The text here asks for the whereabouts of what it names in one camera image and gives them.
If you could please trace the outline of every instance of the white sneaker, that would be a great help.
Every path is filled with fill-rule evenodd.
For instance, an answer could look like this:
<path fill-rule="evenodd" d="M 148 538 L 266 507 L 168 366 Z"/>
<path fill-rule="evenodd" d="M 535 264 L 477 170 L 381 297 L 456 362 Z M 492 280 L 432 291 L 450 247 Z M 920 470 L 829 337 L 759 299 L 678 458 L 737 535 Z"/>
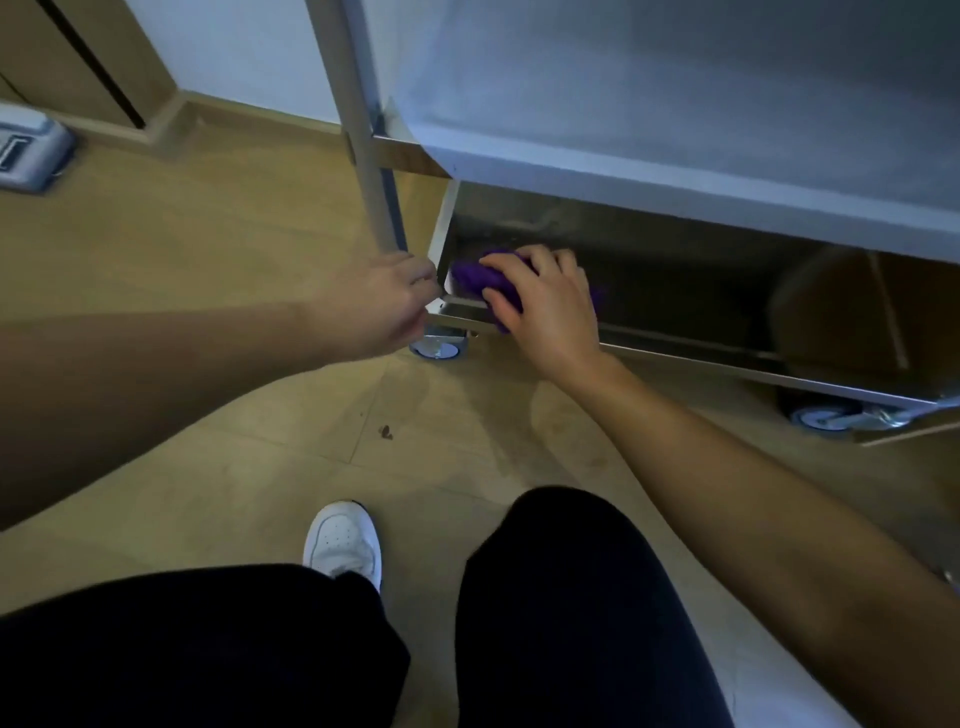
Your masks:
<path fill-rule="evenodd" d="M 380 591 L 380 541 L 367 510 L 354 500 L 330 503 L 310 524 L 303 565 L 329 577 L 356 571 Z"/>

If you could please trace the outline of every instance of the purple rag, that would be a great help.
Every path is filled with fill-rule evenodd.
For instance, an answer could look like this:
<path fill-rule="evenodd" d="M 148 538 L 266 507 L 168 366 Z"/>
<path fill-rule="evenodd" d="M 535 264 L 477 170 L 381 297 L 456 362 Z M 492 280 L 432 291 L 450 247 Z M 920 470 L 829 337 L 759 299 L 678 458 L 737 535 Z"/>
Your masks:
<path fill-rule="evenodd" d="M 491 253 L 516 255 L 516 257 L 526 263 L 530 270 L 534 270 L 533 265 L 527 258 L 522 255 L 517 255 L 516 251 L 512 251 L 509 248 L 495 248 L 486 251 L 480 257 L 490 255 Z M 502 293 L 503 297 L 507 299 L 517 311 L 523 313 L 523 302 L 520 300 L 520 295 L 516 292 L 516 286 L 510 283 L 507 277 L 498 270 L 488 268 L 483 263 L 476 261 L 456 260 L 450 266 L 450 273 L 453 274 L 453 278 L 460 284 L 464 291 L 471 296 L 482 299 L 483 289 L 492 288 L 494 291 Z M 600 295 L 593 286 L 590 287 L 590 299 L 593 301 L 593 307 L 596 308 L 600 303 Z M 507 328 L 500 323 L 500 320 L 496 319 L 495 315 L 493 318 L 496 320 L 496 327 L 499 328 L 501 332 L 509 333 Z"/>

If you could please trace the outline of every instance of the stainless steel cart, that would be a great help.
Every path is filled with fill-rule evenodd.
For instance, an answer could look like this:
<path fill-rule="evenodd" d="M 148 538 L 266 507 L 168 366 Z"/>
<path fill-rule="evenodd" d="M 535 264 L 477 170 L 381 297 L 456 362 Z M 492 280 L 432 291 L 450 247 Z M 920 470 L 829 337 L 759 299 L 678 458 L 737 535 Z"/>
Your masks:
<path fill-rule="evenodd" d="M 385 134 L 360 0 L 308 7 L 374 238 L 405 249 L 394 170 L 447 174 L 418 144 Z M 921 431 L 960 419 L 949 412 L 960 404 L 953 262 L 472 182 L 449 182 L 429 248 L 444 283 L 428 309 L 445 327 L 433 351 L 456 349 L 464 330 L 494 330 L 450 262 L 531 238 L 578 253 L 604 295 L 609 351 L 843 398 L 804 409 L 800 423 L 819 429 Z"/>

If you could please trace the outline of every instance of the hand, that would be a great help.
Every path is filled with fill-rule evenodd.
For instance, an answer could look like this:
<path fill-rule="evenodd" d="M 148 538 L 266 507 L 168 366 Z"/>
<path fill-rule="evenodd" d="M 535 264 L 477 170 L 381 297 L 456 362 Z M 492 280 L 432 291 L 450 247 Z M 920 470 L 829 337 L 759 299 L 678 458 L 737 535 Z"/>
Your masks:
<path fill-rule="evenodd" d="M 494 253 L 480 262 L 516 286 L 523 313 L 492 288 L 485 288 L 483 297 L 540 373 L 566 388 L 604 356 L 587 275 L 569 250 L 551 253 L 531 245 L 517 252 L 530 259 L 536 273 L 516 255 Z"/>
<path fill-rule="evenodd" d="M 340 271 L 304 305 L 322 364 L 395 352 L 423 338 L 437 269 L 409 253 L 380 255 Z"/>

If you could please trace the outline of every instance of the black pants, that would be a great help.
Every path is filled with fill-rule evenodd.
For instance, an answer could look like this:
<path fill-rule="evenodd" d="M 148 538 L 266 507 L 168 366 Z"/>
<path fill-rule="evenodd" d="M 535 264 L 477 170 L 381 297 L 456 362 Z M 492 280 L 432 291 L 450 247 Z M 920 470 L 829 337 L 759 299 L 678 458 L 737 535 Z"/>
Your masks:
<path fill-rule="evenodd" d="M 603 499 L 519 498 L 469 559 L 460 724 L 730 728 L 651 548 Z M 298 566 L 138 576 L 0 619 L 6 725 L 388 726 L 410 656 L 353 573 Z"/>

